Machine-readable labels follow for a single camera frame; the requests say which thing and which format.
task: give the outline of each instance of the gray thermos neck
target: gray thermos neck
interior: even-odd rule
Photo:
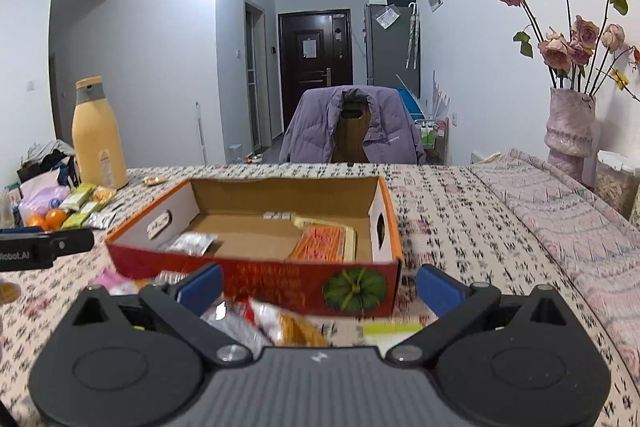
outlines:
[[[104,98],[102,84],[92,84],[91,86],[78,87],[76,89],[76,105],[84,102],[95,102]]]

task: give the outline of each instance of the yellow flower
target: yellow flower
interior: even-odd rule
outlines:
[[[629,85],[629,79],[618,68],[613,68],[611,78],[615,81],[620,91],[624,90]]]

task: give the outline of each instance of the white container lid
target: white container lid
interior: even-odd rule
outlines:
[[[598,161],[604,165],[611,167],[614,171],[626,172],[634,178],[640,178],[640,162],[611,151],[598,152]]]

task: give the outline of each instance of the wall outlet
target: wall outlet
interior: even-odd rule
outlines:
[[[486,156],[479,153],[478,151],[473,151],[471,153],[471,161],[469,163],[469,165],[473,165],[475,163],[480,163],[483,162],[484,160],[486,160]]]

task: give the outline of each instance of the jacket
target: jacket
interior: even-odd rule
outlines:
[[[420,134],[395,89],[337,86],[304,92],[280,150],[280,162],[329,163],[344,100],[367,100],[371,120],[362,147],[371,163],[424,164]]]

